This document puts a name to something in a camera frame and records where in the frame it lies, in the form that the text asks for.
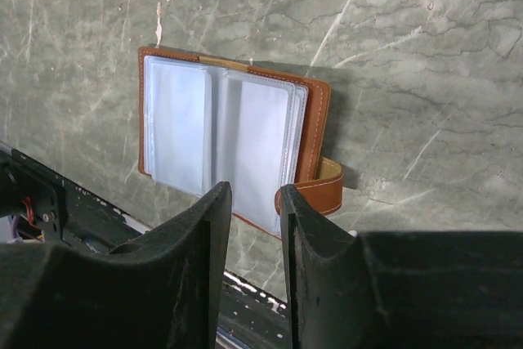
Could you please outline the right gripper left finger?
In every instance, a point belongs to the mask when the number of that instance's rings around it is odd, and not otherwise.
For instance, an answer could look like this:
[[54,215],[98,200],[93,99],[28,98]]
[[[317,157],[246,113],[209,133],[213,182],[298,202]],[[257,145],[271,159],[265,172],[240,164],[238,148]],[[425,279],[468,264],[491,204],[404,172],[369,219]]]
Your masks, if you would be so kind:
[[4,244],[2,347],[214,347],[231,205],[221,182],[107,254]]

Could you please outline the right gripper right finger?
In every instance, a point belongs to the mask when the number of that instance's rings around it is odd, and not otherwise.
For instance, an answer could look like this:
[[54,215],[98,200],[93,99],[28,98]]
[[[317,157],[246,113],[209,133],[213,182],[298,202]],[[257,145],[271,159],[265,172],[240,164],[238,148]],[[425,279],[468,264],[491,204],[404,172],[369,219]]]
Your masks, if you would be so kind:
[[351,235],[291,185],[280,208],[293,347],[521,347],[520,232]]

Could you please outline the brown leather card holder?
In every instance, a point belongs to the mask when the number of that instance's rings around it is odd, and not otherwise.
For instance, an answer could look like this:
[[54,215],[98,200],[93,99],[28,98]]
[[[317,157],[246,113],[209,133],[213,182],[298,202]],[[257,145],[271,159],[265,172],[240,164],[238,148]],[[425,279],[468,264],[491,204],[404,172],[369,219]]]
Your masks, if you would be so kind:
[[287,184],[319,213],[342,206],[342,167],[321,154],[325,81],[152,47],[138,73],[141,174],[195,196],[227,181],[233,214],[273,236]]

